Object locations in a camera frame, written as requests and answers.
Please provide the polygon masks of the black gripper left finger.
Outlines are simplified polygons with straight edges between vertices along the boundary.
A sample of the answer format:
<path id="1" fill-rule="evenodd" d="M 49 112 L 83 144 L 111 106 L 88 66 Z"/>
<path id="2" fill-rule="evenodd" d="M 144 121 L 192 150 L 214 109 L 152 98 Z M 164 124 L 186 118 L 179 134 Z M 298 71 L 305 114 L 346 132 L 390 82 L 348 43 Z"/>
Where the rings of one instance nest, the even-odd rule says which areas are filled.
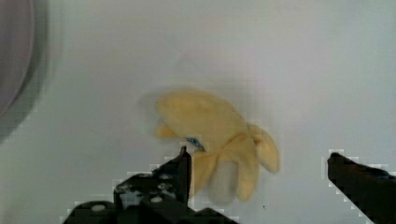
<path id="1" fill-rule="evenodd" d="M 144 199 L 154 203 L 162 199 L 166 208 L 189 210 L 191 189 L 191 155 L 183 146 L 172 160 L 150 173 L 139 173 L 119 183 L 113 190 L 114 204 L 119 209 L 139 206 Z"/>

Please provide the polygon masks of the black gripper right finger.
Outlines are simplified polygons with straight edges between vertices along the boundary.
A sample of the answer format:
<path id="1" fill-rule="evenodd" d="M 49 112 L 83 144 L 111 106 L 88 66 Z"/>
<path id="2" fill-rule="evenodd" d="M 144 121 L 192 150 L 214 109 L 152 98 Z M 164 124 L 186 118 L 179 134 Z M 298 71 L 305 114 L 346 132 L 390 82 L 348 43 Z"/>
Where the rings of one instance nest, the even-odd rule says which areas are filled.
<path id="1" fill-rule="evenodd" d="M 334 152 L 328 179 L 374 224 L 396 223 L 395 176 Z"/>

